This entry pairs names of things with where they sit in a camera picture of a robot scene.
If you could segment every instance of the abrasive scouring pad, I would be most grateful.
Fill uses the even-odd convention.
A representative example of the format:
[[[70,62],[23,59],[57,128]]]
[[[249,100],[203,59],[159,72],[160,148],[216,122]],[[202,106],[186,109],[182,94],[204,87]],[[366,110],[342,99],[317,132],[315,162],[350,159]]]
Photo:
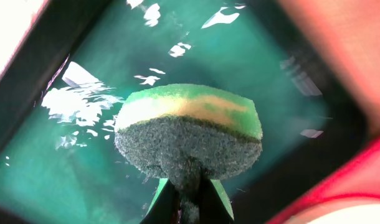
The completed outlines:
[[[115,132],[115,144],[131,164],[173,183],[187,223],[197,222],[194,198],[201,178],[240,174],[262,150],[254,103],[203,85],[172,84],[132,93]]]

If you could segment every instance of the green water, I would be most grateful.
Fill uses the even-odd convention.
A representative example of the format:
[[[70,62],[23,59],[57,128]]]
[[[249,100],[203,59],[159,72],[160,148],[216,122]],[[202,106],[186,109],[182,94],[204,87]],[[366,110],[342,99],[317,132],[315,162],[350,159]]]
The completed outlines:
[[[150,27],[144,16],[156,3],[161,16]],[[109,125],[130,93],[151,88],[140,85],[150,76],[159,78],[152,78],[153,86],[202,84],[254,101],[264,151],[250,170],[222,181],[229,196],[291,153],[304,129],[321,128],[324,104],[293,84],[289,68],[280,67],[291,55],[237,3],[144,1],[131,9],[114,1],[67,62],[103,84],[69,88],[58,77],[47,103],[34,108],[0,155],[0,206],[34,223],[139,223],[158,180],[146,181],[126,162]],[[221,7],[227,7],[222,14],[238,17],[202,29]],[[182,56],[170,52],[175,45]]]

